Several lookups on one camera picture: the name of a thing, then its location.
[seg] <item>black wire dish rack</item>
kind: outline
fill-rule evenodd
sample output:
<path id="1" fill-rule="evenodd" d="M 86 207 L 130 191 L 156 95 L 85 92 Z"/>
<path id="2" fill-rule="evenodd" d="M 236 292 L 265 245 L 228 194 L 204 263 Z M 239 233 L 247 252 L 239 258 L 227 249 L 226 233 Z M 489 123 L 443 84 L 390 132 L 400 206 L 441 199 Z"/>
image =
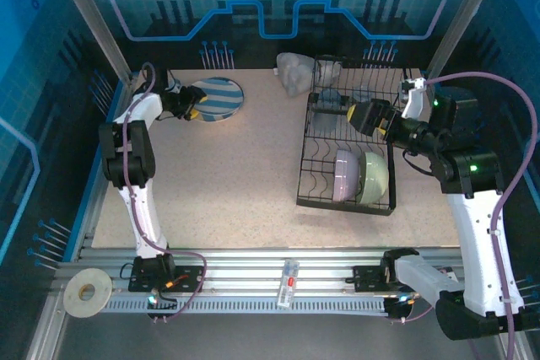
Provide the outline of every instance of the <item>black wire dish rack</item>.
<path id="1" fill-rule="evenodd" d="M 297 205 L 386 216 L 393 212 L 396 208 L 393 147 L 383 140 L 379 131 L 375 131 L 373 137 L 357 132 L 348 123 L 347 112 L 354 103 L 370 99 L 388 100 L 402 110 L 404 105 L 399 99 L 398 88 L 409 75 L 405 69 L 389 62 L 335 56 L 316 58 L 305 115 Z M 384 157 L 389 182 L 385 195 L 378 202 L 360 204 L 356 198 L 332 201 L 339 149 L 347 150 L 357 158 L 365 152 Z"/>

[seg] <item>table surface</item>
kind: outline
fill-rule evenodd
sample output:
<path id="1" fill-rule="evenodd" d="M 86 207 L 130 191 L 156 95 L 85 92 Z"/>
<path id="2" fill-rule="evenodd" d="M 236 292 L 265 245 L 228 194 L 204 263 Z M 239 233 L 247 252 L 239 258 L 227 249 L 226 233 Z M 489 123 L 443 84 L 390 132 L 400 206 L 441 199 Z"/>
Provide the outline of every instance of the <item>table surface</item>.
<path id="1" fill-rule="evenodd" d="M 401 150 L 395 151 L 397 208 L 389 217 L 297 207 L 307 94 L 291 99 L 273 70 L 173 73 L 182 84 L 231 78 L 243 88 L 245 102 L 226 121 L 170 119 L 151 126 L 154 201 L 171 247 L 458 245 L 439 182 L 411 169 Z M 422 157 L 415 163 L 429 167 Z M 134 242 L 125 205 L 109 185 L 93 246 Z"/>

